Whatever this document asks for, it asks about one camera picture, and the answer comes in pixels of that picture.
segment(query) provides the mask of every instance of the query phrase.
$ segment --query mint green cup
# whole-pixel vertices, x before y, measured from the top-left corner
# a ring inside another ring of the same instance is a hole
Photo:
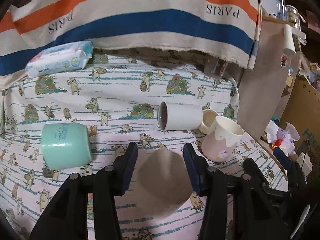
[[[49,123],[42,129],[41,151],[51,170],[80,167],[92,161],[87,127],[80,123]]]

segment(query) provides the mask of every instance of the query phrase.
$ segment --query cardboard box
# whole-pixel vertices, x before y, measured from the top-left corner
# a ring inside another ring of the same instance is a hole
[[[281,117],[280,127],[291,123],[298,131],[300,140],[295,142],[298,148],[303,141],[309,140],[313,165],[308,181],[320,181],[320,93],[308,81],[297,78],[288,104]]]

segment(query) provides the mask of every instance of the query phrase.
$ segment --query wipes packet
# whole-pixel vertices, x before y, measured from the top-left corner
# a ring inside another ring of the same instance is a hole
[[[26,65],[25,73],[31,77],[57,72],[83,69],[92,58],[91,41],[79,41],[45,49],[35,55]]]

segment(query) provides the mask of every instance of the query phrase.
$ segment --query blue stripe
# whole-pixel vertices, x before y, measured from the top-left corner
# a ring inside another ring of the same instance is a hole
[[[206,22],[198,16],[180,10],[120,14],[76,27],[46,46],[0,57],[0,75],[8,75],[24,69],[29,60],[38,52],[53,46],[86,39],[150,32],[181,33],[224,42],[241,49],[248,55],[253,44],[253,40],[243,30],[233,25]]]

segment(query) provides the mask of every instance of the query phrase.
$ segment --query metal screw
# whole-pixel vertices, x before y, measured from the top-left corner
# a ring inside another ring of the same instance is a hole
[[[114,167],[112,165],[108,165],[104,167],[105,171],[113,171]]]
[[[209,167],[207,168],[207,170],[208,170],[209,172],[216,172],[216,171],[217,171],[217,168],[216,168],[216,167],[213,167],[213,166],[209,166]]]
[[[71,175],[70,175],[70,179],[76,179],[76,178],[78,178],[78,173],[72,173]]]
[[[250,179],[251,179],[251,176],[250,176],[249,174],[245,173],[245,174],[242,175],[242,178],[243,178],[244,180],[250,180]]]

